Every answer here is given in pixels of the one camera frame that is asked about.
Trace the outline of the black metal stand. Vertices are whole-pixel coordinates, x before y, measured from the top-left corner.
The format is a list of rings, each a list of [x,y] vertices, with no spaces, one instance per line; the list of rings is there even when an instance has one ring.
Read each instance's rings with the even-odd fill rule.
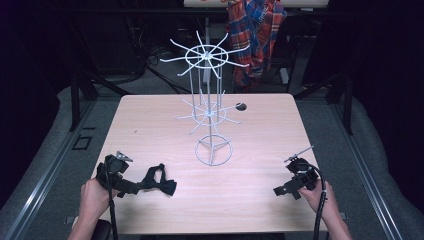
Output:
[[[306,90],[294,95],[295,99],[303,99],[312,93],[318,91],[324,86],[330,86],[330,90],[326,95],[326,101],[329,104],[337,103],[341,97],[343,99],[342,124],[349,135],[352,135],[351,117],[353,103],[353,81],[343,73],[337,73],[319,83],[313,84]]]
[[[99,97],[99,93],[94,87],[95,83],[106,87],[120,96],[130,95],[130,92],[116,86],[98,74],[94,74],[90,71],[76,70],[70,84],[72,112],[70,132],[74,131],[81,121],[80,93],[82,93],[88,101],[96,101]]]

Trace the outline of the person's left hand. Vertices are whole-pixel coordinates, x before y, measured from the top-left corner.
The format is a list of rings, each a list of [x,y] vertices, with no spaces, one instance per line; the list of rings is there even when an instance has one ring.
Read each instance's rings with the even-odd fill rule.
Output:
[[[93,178],[82,185],[80,195],[79,219],[96,222],[109,207],[109,192]]]

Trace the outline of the black bow tie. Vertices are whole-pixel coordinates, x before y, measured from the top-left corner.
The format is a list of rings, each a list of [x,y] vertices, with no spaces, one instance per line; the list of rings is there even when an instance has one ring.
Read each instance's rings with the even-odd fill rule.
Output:
[[[156,172],[160,171],[161,176],[159,181],[155,180]],[[146,189],[159,189],[166,195],[173,196],[177,187],[177,182],[174,180],[166,179],[165,165],[160,163],[157,166],[150,167],[138,186],[142,190]]]

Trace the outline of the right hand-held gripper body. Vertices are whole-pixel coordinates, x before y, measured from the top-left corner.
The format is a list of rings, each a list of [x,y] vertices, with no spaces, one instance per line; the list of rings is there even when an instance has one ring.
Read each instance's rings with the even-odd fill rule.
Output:
[[[318,174],[315,171],[313,165],[311,165],[304,158],[300,158],[300,155],[311,149],[312,146],[292,155],[286,160],[288,163],[286,168],[294,174],[291,180],[294,180],[299,184],[299,189],[305,187],[310,191],[314,190],[316,187]]]

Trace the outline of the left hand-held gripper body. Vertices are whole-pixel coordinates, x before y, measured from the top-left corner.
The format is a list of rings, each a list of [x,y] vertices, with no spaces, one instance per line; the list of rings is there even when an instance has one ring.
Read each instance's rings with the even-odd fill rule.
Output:
[[[96,168],[96,179],[105,189],[116,190],[114,185],[124,179],[122,174],[128,169],[129,162],[132,162],[132,159],[121,152],[107,155]]]

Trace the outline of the aluminium floor rail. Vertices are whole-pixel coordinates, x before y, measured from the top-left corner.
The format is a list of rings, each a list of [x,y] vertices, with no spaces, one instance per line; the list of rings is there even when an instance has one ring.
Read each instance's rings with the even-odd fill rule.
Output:
[[[62,107],[31,165],[0,210],[0,240],[66,240],[79,208],[80,186],[91,177],[106,121],[100,102],[83,105],[69,130]]]
[[[353,135],[350,135],[344,127],[342,113],[338,106],[330,105],[330,111],[337,123],[339,130],[342,132],[343,138],[347,142],[353,161],[355,162],[356,172],[359,175],[362,186],[364,187],[371,205],[376,213],[380,225],[386,235],[387,240],[404,240],[399,231],[397,224],[384,200],[377,184],[365,162],[365,159],[355,141]]]

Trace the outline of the red blue plaid cloth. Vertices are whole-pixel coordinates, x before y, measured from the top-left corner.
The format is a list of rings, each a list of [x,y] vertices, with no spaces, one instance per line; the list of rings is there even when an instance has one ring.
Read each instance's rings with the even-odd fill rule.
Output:
[[[226,0],[228,33],[238,66],[233,70],[236,92],[254,89],[270,68],[280,25],[287,17],[281,0]]]

